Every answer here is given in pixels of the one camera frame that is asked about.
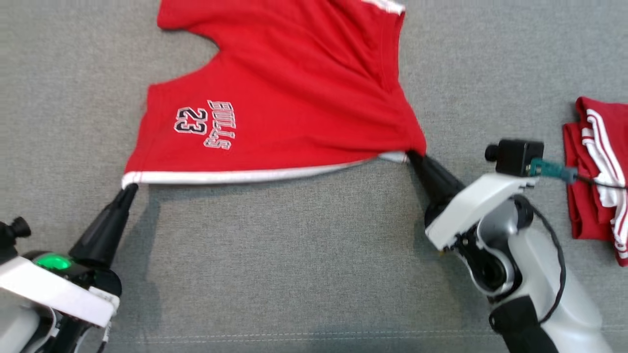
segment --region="folded red shorts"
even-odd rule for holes
[[[563,129],[566,163],[600,183],[626,185],[628,104],[580,97],[576,109],[580,122]],[[628,192],[576,182],[568,201],[574,237],[612,241],[618,263],[628,266]]]
[[[403,18],[390,0],[163,0],[160,28],[220,51],[149,87],[123,186],[279,180],[425,154],[398,82]]]

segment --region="printed number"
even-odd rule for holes
[[[203,135],[207,131],[207,111],[199,108],[198,113],[192,108],[181,108],[176,114],[175,130],[184,134]]]

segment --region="gray table surface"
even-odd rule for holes
[[[406,2],[400,80],[429,153],[464,182],[491,170],[484,148],[501,137],[563,160],[578,96],[628,100],[626,1]],[[147,86],[217,48],[161,31],[156,0],[4,3],[0,217],[31,224],[19,250],[66,251],[119,188]],[[109,352],[505,352],[465,268],[423,237],[417,185],[407,166],[373,161],[292,182],[141,187]],[[560,182],[528,195],[628,352],[628,276],[611,245],[571,239]]]

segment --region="white stripe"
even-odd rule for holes
[[[615,152],[613,152],[613,147],[610,145],[609,136],[606,134],[606,126],[604,125],[604,120],[602,119],[600,114],[598,114],[593,109],[587,109],[587,115],[588,115],[587,120],[593,125],[594,130],[596,128],[596,124],[594,124],[592,120],[597,121],[598,131],[602,139],[600,143],[602,144],[602,146],[604,146],[604,150],[607,152],[607,156],[610,159],[610,163],[614,167],[615,171],[617,172],[617,175],[616,175],[617,181],[620,182],[621,185],[625,184],[624,172],[622,171],[622,166],[619,164],[619,161],[617,161]]]
[[[405,152],[402,152],[402,151],[381,153],[378,157],[383,160],[396,162],[396,163],[405,163],[408,161],[408,156],[406,155]]]
[[[625,251],[617,251],[617,255],[620,259],[628,259],[628,253]]]
[[[287,168],[272,170],[246,171],[130,171],[122,178],[122,188],[132,183],[143,184],[231,184],[256,183],[274,180],[312,177],[358,165],[366,161],[344,163],[339,165],[311,166],[305,168]]]
[[[593,131],[600,136],[600,141],[597,141],[597,139],[594,140],[596,144],[600,144],[598,149],[602,153],[602,156],[609,161],[609,169],[611,171],[614,169],[614,177],[616,177],[617,183],[619,185],[625,185],[624,171],[622,170],[619,161],[617,161],[617,156],[610,145],[604,120],[595,110],[587,109],[587,121],[593,126]],[[618,254],[621,256],[622,253],[620,251],[620,247],[618,246],[625,247],[628,242],[628,192],[620,190],[619,195],[620,198],[617,201],[618,205],[617,211],[615,211],[615,225],[613,226],[613,233],[615,235],[615,248],[617,248]]]
[[[605,162],[603,151],[600,151],[595,144],[595,140],[591,139],[593,137],[593,131],[589,128],[583,128],[582,137],[582,144],[587,147],[589,155],[600,170],[600,174],[596,176],[594,180],[604,184],[617,184],[613,173],[609,170],[609,164]],[[600,202],[604,207],[616,207],[621,199],[620,190],[618,189],[597,186],[597,192],[600,195]]]
[[[387,13],[401,14],[406,10],[402,4],[395,3],[392,0],[362,0],[365,3],[373,4]]]
[[[617,248],[618,251],[622,251],[623,253],[628,251],[628,248],[626,248],[626,244],[615,243],[615,247]]]

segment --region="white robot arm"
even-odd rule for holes
[[[521,195],[537,183],[527,177],[528,166],[542,156],[541,143],[502,140],[487,150],[500,173],[464,187],[435,160],[410,152],[431,199],[425,233],[467,266],[493,305],[491,327],[511,353],[611,353],[600,331],[602,316],[565,268],[556,234]],[[530,228],[534,215],[551,237]]]
[[[31,233],[24,219],[0,222],[0,352],[73,353],[89,328],[109,340],[122,284],[111,263],[138,186],[121,190],[67,255],[18,256],[16,238]]]

